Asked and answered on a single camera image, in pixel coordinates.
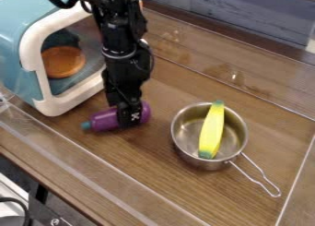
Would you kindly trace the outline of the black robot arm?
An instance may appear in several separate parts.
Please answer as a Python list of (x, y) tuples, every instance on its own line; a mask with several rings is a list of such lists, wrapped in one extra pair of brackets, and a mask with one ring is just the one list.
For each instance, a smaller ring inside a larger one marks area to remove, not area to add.
[(103, 85), (110, 109), (83, 122), (84, 129), (128, 128), (150, 120), (150, 106), (142, 101), (142, 85), (150, 79), (154, 55), (143, 39), (147, 19), (140, 0), (79, 0), (90, 4), (102, 34)]

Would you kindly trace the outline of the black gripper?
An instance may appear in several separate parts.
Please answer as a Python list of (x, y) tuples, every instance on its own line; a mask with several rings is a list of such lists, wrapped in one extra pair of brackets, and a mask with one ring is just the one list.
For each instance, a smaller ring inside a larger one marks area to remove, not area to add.
[(118, 125), (130, 128), (140, 124), (142, 85), (150, 79), (154, 56), (148, 46), (138, 46), (131, 56), (111, 54), (103, 48), (106, 69), (103, 84), (110, 106), (118, 106)]

